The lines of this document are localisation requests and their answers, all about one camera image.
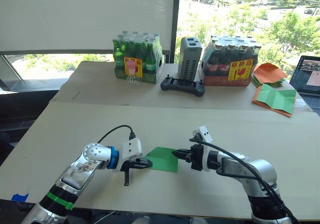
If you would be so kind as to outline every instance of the blue ring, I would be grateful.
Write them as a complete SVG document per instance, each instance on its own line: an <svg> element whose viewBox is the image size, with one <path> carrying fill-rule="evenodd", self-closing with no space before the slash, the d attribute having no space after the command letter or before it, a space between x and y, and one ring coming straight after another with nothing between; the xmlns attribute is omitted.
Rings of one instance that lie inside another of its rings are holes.
<svg viewBox="0 0 320 224"><path fill-rule="evenodd" d="M119 152L113 146L111 146L111 159L109 165L107 166L107 169L114 169L115 161L118 155Z"/></svg>

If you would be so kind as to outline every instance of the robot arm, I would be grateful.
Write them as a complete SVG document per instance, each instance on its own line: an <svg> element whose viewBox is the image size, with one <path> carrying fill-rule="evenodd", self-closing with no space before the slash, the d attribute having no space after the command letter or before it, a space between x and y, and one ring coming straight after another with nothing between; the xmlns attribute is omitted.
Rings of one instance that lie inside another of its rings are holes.
<svg viewBox="0 0 320 224"><path fill-rule="evenodd" d="M152 162L141 158L143 155L138 138L131 139L116 150L113 146L91 143L84 147L81 156L57 179L44 198L34 205L21 224L64 223L68 210L82 194L94 176L96 169L124 171L124 185L129 185L129 168L143 169Z"/></svg>
<svg viewBox="0 0 320 224"><path fill-rule="evenodd" d="M194 139L212 142L210 133L205 126L193 132ZM234 158L221 151L208 151L206 145L197 143L190 150L179 149L173 154L186 162L191 163L195 170L215 170L217 174L228 176L239 181L251 203L252 219L257 224L292 224L291 218L283 210L283 207L276 204L269 196L265 187L256 179L252 172ZM262 159L251 160L241 153L231 152L234 156L253 168L256 173L279 195L277 186L276 171L273 166Z"/></svg>

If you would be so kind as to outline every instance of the orange paper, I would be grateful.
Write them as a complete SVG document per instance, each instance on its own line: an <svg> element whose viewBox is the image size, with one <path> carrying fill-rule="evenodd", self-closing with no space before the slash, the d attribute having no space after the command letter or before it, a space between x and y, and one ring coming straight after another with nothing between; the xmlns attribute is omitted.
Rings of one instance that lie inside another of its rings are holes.
<svg viewBox="0 0 320 224"><path fill-rule="evenodd" d="M281 69L271 63L265 63L256 67L253 74L259 80L260 84L274 83L287 77Z"/></svg>
<svg viewBox="0 0 320 224"><path fill-rule="evenodd" d="M260 90L261 90L261 87L262 87L262 85L260 85L260 86L257 88L256 93L255 93L255 95L254 95L254 97L253 97L253 99L252 99L252 102L253 102L253 103L255 103L255 104L257 104L257 105L260 105L260 106L262 106L262 107L265 107L265 108L268 109L268 110L272 110L272 111L275 111L276 113L285 115L285 116L287 116L287 117L291 117L291 116L292 116L291 114L287 113L287 112L284 111L284 110L273 109L273 108L269 107L269 105L267 105L266 103L261 102L261 101L258 101L256 98L257 98L258 95L259 95L259 92L260 92Z"/></svg>

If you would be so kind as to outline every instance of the laptop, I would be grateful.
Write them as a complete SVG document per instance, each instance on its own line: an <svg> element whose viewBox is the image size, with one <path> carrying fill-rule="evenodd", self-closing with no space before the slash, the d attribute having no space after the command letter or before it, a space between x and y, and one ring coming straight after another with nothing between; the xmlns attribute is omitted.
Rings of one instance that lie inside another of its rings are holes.
<svg viewBox="0 0 320 224"><path fill-rule="evenodd" d="M301 56L290 84L312 110L320 115L320 57Z"/></svg>

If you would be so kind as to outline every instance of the window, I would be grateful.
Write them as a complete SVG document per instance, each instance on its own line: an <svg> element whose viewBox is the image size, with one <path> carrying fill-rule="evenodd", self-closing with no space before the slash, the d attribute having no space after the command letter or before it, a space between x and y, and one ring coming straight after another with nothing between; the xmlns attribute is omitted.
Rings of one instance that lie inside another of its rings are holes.
<svg viewBox="0 0 320 224"><path fill-rule="evenodd" d="M81 61L113 61L112 54L6 55L24 80L65 79Z"/></svg>
<svg viewBox="0 0 320 224"><path fill-rule="evenodd" d="M301 55L320 54L320 0L180 0L175 63L181 38L196 36L203 48L210 36L253 36L270 62L290 79Z"/></svg>

